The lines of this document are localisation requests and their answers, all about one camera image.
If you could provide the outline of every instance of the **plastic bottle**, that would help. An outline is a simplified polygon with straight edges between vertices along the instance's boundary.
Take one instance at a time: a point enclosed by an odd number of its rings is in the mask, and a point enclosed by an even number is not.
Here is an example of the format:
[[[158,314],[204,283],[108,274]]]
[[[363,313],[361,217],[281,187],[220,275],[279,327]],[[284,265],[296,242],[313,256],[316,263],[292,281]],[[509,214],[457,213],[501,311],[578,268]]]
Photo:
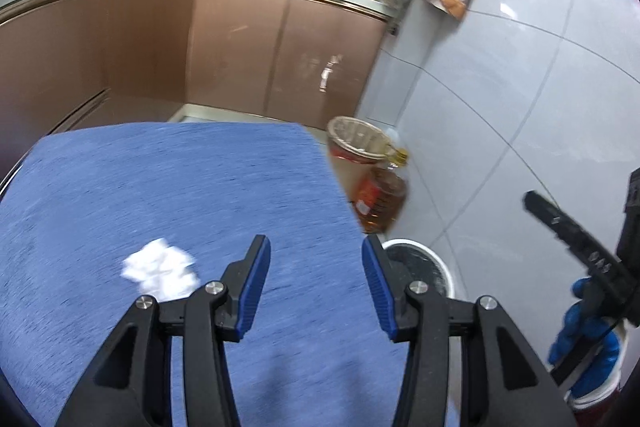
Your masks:
[[[373,167],[358,188],[353,208],[366,233],[384,232],[396,219],[407,194],[405,149]]]

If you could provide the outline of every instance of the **brown cabinet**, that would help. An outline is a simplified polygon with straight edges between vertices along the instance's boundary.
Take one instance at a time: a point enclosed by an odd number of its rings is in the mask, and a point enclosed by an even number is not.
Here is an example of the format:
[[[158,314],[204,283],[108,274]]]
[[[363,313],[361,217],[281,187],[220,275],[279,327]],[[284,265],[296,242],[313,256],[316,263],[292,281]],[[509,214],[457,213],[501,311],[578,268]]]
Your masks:
[[[290,0],[267,116],[324,128],[352,116],[385,23],[308,0]]]
[[[264,114],[289,0],[195,0],[187,101]]]
[[[185,101],[193,0],[99,0],[107,85],[124,96]]]
[[[94,0],[61,0],[0,25],[0,178],[104,88]]]

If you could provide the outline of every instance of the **blue towel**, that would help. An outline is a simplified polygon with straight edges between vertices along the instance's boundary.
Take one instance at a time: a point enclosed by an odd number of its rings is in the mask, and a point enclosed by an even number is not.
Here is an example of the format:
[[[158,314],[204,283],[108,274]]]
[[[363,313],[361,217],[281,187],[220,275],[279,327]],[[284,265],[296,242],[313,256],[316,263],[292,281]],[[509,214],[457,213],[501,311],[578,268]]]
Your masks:
[[[272,261],[253,329],[226,344],[243,427],[388,427],[406,345],[380,330],[363,239],[295,124],[124,124],[46,137],[0,204],[0,367],[42,427],[138,295],[122,261],[153,239],[204,283],[256,233]],[[184,427],[181,345],[172,402]]]

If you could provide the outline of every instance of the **white tissue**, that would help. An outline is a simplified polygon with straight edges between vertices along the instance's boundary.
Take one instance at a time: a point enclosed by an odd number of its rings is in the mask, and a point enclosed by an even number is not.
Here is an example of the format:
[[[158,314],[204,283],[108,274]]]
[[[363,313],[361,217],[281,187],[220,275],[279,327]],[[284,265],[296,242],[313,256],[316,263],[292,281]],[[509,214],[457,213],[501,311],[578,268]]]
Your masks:
[[[190,266],[193,257],[164,239],[156,239],[123,261],[122,276],[139,283],[141,294],[158,302],[188,297],[200,281]]]

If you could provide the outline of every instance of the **hand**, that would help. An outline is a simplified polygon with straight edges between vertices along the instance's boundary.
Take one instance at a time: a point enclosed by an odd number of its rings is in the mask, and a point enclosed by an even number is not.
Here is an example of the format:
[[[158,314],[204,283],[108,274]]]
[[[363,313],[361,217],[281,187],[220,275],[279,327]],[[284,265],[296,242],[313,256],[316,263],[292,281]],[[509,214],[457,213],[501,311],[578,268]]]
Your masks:
[[[582,298],[584,286],[589,278],[580,279],[572,286],[572,292]],[[583,320],[580,313],[581,302],[571,306],[564,315],[564,327],[549,351],[548,362],[559,363],[574,347],[581,335],[588,339],[600,338],[610,327],[610,322],[602,317]],[[589,367],[580,375],[571,388],[571,403],[574,409],[584,409],[611,395],[620,383],[620,365],[626,345],[624,326],[610,331],[602,341],[602,349]]]

